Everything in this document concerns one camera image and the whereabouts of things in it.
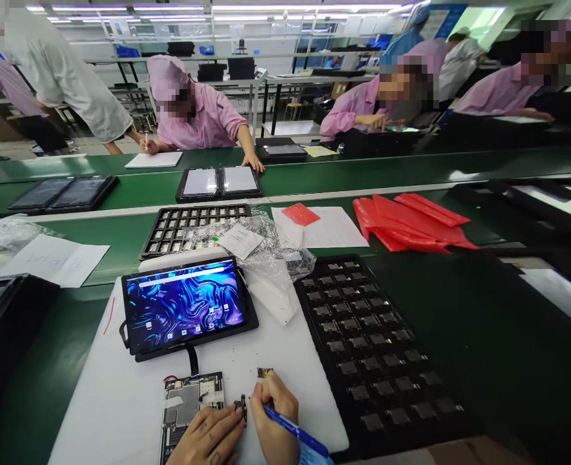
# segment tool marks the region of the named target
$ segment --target pen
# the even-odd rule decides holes
[[[276,412],[268,405],[264,406],[264,411],[272,421],[283,426],[287,431],[296,436],[300,442],[315,450],[325,458],[329,456],[329,450],[320,441],[314,439],[310,434],[308,434],[304,429],[299,428],[297,425],[292,423],[280,413]]]

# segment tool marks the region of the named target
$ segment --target workbench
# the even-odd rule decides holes
[[[60,292],[13,374],[13,387],[0,405],[0,465],[47,463],[112,283],[137,270],[156,213],[174,203],[181,171],[237,165],[242,150],[189,150],[177,167],[139,172],[124,168],[133,156],[0,163],[0,211],[37,180],[120,176],[120,185],[97,211],[34,218],[68,240],[111,247],[83,287]],[[356,223],[355,198],[419,192],[471,218],[464,231],[473,243],[495,246],[517,239],[511,226],[493,232],[480,212],[448,196],[447,189],[486,179],[571,175],[571,148],[313,161],[268,166],[260,177],[264,197],[252,199],[252,208],[270,215],[271,207],[296,202],[341,206]],[[499,293],[503,283],[483,253],[392,254],[375,237],[370,247],[311,252],[363,257],[444,378],[489,431],[518,436],[532,453],[544,453],[541,428],[571,420],[571,327],[541,317],[524,296],[512,297],[511,289]],[[493,300],[479,297],[494,292]]]

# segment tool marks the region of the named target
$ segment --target clear plastic bag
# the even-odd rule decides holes
[[[51,231],[29,221],[25,215],[13,215],[0,219],[0,269],[20,250],[29,244],[38,234],[63,237],[63,234]]]

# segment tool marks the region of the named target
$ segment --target white mat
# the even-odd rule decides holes
[[[348,436],[301,312],[282,327],[255,303],[260,327],[198,346],[200,373],[223,372],[225,401],[250,395],[258,367],[271,367],[299,401],[300,425],[330,452],[348,448]],[[114,308],[106,335],[103,335]],[[61,425],[51,465],[156,465],[160,450],[163,379],[190,373],[186,351],[137,363],[124,348],[124,320],[116,282],[81,378]],[[265,463],[249,411],[239,463]]]

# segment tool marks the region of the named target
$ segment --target red anti-static bag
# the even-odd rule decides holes
[[[356,199],[353,205],[363,236],[369,240],[369,234],[373,233],[391,252],[415,250],[447,254],[447,245],[478,248],[466,239],[460,227],[449,227],[426,213],[385,197]]]
[[[468,218],[441,207],[419,194],[400,194],[393,200],[421,213],[425,213],[449,227],[460,226],[470,221]]]

